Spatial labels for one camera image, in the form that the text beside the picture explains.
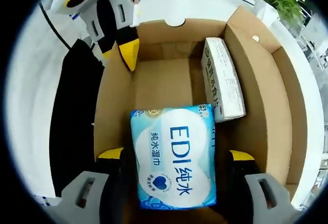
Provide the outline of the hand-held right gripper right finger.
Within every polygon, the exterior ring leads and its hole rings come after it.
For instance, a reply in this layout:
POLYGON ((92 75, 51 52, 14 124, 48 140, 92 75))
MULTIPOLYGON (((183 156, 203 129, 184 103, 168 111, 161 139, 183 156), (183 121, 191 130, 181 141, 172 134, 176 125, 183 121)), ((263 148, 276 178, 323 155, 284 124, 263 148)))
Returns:
POLYGON ((248 153, 230 150, 227 157, 225 218, 228 223, 290 223, 295 208, 289 191, 271 174, 260 173, 248 153))

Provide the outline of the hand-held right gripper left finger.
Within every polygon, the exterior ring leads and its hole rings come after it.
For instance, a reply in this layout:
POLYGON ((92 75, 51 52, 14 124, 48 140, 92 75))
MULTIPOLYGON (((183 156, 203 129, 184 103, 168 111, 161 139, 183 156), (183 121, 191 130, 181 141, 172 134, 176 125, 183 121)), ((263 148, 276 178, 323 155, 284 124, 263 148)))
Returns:
POLYGON ((58 223, 124 223, 130 188, 129 150, 105 152, 62 191, 58 223))

